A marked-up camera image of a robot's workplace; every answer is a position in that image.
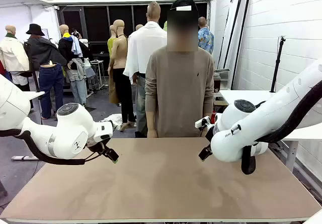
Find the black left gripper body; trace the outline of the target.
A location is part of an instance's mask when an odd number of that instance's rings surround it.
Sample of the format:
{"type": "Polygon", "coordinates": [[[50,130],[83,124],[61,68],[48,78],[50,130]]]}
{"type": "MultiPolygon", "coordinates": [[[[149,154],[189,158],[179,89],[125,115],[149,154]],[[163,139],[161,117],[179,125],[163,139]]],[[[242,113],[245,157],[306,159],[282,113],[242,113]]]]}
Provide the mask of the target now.
{"type": "Polygon", "coordinates": [[[100,142],[95,142],[93,144],[87,144],[87,148],[98,155],[106,155],[110,152],[110,149],[107,147],[107,143],[111,138],[106,138],[100,142]]]}

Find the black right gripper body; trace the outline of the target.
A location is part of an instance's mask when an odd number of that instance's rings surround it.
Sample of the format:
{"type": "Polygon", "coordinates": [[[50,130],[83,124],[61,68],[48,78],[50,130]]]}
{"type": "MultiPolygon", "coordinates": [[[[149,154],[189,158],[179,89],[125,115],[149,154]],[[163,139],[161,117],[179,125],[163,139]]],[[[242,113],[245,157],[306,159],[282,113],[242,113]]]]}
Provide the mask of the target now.
{"type": "Polygon", "coordinates": [[[209,145],[211,144],[211,140],[214,136],[214,128],[215,124],[206,124],[206,135],[205,138],[209,141],[209,145]]]}

